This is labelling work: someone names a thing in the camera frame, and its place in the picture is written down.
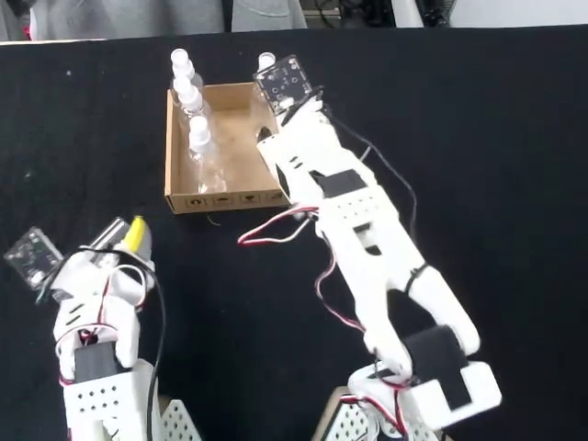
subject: printed symbol on box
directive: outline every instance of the printed symbol on box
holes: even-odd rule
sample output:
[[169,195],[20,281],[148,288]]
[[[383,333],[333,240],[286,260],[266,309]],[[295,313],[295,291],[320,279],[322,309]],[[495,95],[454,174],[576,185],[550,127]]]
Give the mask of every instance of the printed symbol on box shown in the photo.
[[232,198],[228,198],[226,196],[215,198],[214,205],[216,205],[217,207],[229,207],[230,205],[232,205]]
[[284,197],[283,193],[271,193],[267,196],[269,200],[281,200]]
[[259,195],[242,195],[241,196],[241,203],[242,204],[256,204],[259,202]]
[[200,198],[190,199],[187,203],[189,205],[191,205],[192,207],[206,207],[206,200],[205,199],[200,199]]

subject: black tablecloth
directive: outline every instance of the black tablecloth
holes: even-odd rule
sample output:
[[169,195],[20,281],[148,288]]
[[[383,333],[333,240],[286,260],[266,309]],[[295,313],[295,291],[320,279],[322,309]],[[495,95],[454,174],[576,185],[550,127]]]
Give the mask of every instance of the black tablecloth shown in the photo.
[[[142,213],[165,287],[161,392],[185,401],[206,440],[309,439],[334,387],[369,363],[361,338],[316,300],[327,253],[295,243],[238,249],[275,213],[174,217],[165,205],[169,51],[210,83],[250,78],[261,51],[296,53],[340,119],[413,183],[418,234],[478,326],[503,390],[457,439],[552,439],[578,427],[582,385],[588,28],[292,31],[0,48],[0,251],[31,225],[64,251],[113,217]],[[344,138],[349,148],[362,146]],[[402,213],[409,199],[368,164]],[[277,229],[286,232],[287,223]],[[66,437],[51,330],[0,266],[3,439]],[[325,287],[350,294],[339,274]],[[343,301],[349,307],[349,301]],[[158,306],[141,316],[153,360]],[[396,313],[403,333],[416,311]]]

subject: yellow object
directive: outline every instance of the yellow object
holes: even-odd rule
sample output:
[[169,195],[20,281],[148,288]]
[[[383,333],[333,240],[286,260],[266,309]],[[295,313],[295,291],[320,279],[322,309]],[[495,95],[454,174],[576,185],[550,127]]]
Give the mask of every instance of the yellow object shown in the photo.
[[133,253],[139,251],[143,235],[147,229],[146,225],[145,220],[143,220],[141,216],[135,216],[135,219],[133,219],[132,224],[130,225],[130,230],[123,241],[129,251],[132,251]]

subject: circuit board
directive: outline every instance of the circuit board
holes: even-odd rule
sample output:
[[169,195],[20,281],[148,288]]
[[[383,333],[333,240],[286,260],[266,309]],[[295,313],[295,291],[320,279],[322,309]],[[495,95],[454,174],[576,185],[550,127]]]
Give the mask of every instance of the circuit board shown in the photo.
[[289,55],[256,73],[254,79],[266,96],[274,115],[279,115],[300,102],[312,90],[296,55]]

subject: gray fabric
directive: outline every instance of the gray fabric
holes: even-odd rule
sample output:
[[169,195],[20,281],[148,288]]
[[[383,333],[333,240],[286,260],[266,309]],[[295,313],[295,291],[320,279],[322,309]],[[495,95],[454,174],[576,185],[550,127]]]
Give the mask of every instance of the gray fabric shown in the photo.
[[306,28],[298,0],[234,0],[232,30]]
[[26,40],[18,19],[6,0],[0,0],[0,41]]
[[[38,0],[39,40],[222,32],[221,0]],[[298,0],[234,0],[232,30],[306,28]]]

